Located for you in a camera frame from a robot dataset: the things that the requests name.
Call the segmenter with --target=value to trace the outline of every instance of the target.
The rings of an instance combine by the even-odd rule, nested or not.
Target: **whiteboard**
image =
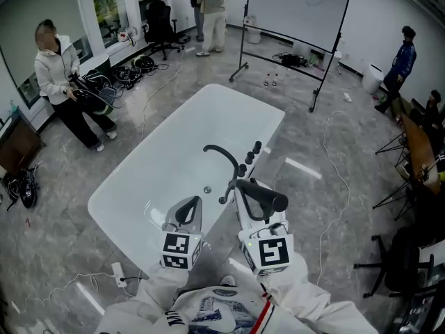
[[[249,0],[260,29],[333,51],[349,0]]]

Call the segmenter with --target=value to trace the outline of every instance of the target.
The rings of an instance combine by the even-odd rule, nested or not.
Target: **blue jacket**
[[[406,79],[411,74],[416,59],[417,53],[414,44],[412,42],[404,42],[392,63],[391,71],[395,75],[401,75]]]

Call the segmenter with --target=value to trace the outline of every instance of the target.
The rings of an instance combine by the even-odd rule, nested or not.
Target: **white cable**
[[[143,124],[143,126],[142,126],[142,130],[140,131],[140,140],[139,140],[139,143],[141,143],[142,140],[144,139],[144,130],[145,130],[145,121],[146,121],[145,109],[147,108],[149,101],[153,98],[153,96],[154,96],[157,92],[160,91],[160,89],[162,89],[162,88],[165,87],[167,84],[169,84],[169,83],[170,83],[173,79],[175,79],[175,78],[177,77],[177,75],[182,71],[182,67],[184,66],[184,54],[185,54],[185,51],[182,52],[182,56],[181,56],[181,67],[179,67],[179,69],[177,70],[176,74],[175,74],[173,77],[171,77],[169,80],[167,80],[167,82],[166,82],[165,84],[163,84],[162,86],[160,86],[159,88],[157,88],[157,89],[153,92],[153,94],[151,94],[151,95],[149,96],[149,98],[147,99],[147,102],[145,103],[144,109],[143,109],[143,111],[142,111],[142,112],[144,113],[144,124]]]
[[[129,295],[130,297],[134,297],[134,295],[133,295],[133,294],[130,294],[130,293],[128,293],[128,292],[127,292],[127,290],[125,289],[125,287],[123,287],[122,289],[123,289],[123,290],[124,290],[124,292],[125,292],[126,294],[128,294],[128,295]]]
[[[342,178],[342,176],[340,176],[339,170],[337,169],[337,166],[335,166],[335,163],[331,160],[331,156],[330,156],[330,154],[329,154],[329,151],[327,151],[327,148],[326,148],[326,131],[327,131],[327,127],[329,126],[329,121],[330,121],[330,119],[331,119],[333,116],[335,116],[336,114],[344,113],[344,111],[343,111],[343,100],[341,100],[341,105],[342,105],[342,110],[341,110],[341,111],[335,111],[334,113],[332,113],[332,114],[330,115],[329,118],[327,118],[326,128],[325,128],[325,133],[324,133],[324,135],[323,135],[323,147],[324,147],[324,149],[325,149],[325,151],[326,151],[326,154],[327,154],[327,157],[328,157],[330,163],[334,166],[335,171],[337,172],[337,175],[339,176],[340,180],[345,184],[346,188],[348,189],[348,202],[346,203],[345,208],[341,211],[340,216],[339,216],[337,219],[331,221],[331,223],[330,223],[329,226],[326,228],[326,230],[323,231],[323,232],[321,233],[321,235],[320,235],[320,257],[319,257],[319,260],[320,260],[320,276],[318,277],[317,285],[319,284],[320,279],[321,279],[321,275],[323,274],[323,264],[321,263],[321,254],[322,254],[321,238],[323,237],[324,234],[326,234],[326,233],[329,231],[329,229],[331,228],[331,226],[332,226],[334,223],[336,223],[337,221],[340,221],[340,220],[341,220],[341,218],[343,217],[344,212],[349,208],[349,204],[350,204],[350,188],[349,188],[349,186],[348,186],[348,183],[346,183],[346,181],[344,180],[344,178]]]
[[[28,300],[29,300],[29,299],[34,299],[34,300],[39,301],[39,302],[41,302],[41,303],[43,304],[43,303],[45,303],[46,301],[49,301],[49,299],[51,299],[51,295],[52,295],[55,291],[65,291],[69,285],[71,285],[75,280],[77,280],[78,277],[87,277],[87,276],[90,276],[91,287],[97,292],[97,290],[99,289],[99,286],[97,285],[97,281],[96,281],[95,276],[98,276],[98,275],[105,275],[105,276],[112,277],[112,278],[115,277],[114,275],[108,275],[107,273],[104,273],[104,272],[100,272],[100,273],[89,273],[88,275],[83,275],[83,274],[80,273],[80,274],[78,274],[73,280],[69,281],[69,282],[66,284],[66,286],[64,286],[64,288],[59,288],[59,287],[54,288],[52,291],[50,291],[49,296],[48,296],[47,298],[45,298],[45,299],[40,299],[40,298],[31,296],[31,295],[27,296],[26,299],[25,299],[25,309],[23,310],[22,314],[26,313],[26,311],[28,310]]]

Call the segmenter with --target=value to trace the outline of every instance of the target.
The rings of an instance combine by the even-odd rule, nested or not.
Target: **white bathtub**
[[[159,125],[102,183],[88,211],[116,246],[145,273],[159,261],[160,232],[167,211],[191,196],[202,199],[202,232],[207,234],[231,205],[221,205],[233,166],[208,144],[231,152],[239,164],[256,141],[261,154],[246,178],[264,166],[284,112],[235,90],[211,84]],[[212,192],[204,193],[210,186]]]

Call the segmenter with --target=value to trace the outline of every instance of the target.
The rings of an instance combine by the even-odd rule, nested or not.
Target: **woman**
[[[202,4],[204,11],[204,43],[202,51],[196,53],[198,57],[210,56],[210,49],[213,43],[213,31],[216,32],[215,52],[222,52],[225,44],[225,7],[224,0],[197,0]]]
[[[114,140],[118,135],[116,125],[107,116],[83,110],[73,94],[68,81],[71,74],[79,74],[80,61],[68,36],[57,35],[50,19],[40,22],[35,30],[35,42],[39,48],[35,57],[35,75],[40,90],[46,94],[56,115],[71,132],[89,149],[102,152],[105,146],[83,118],[87,113]]]
[[[197,3],[197,0],[190,0],[192,8],[195,10],[195,23],[197,29],[196,40],[198,42],[204,41],[204,34],[202,27],[204,25],[204,14],[201,12],[201,5]]]

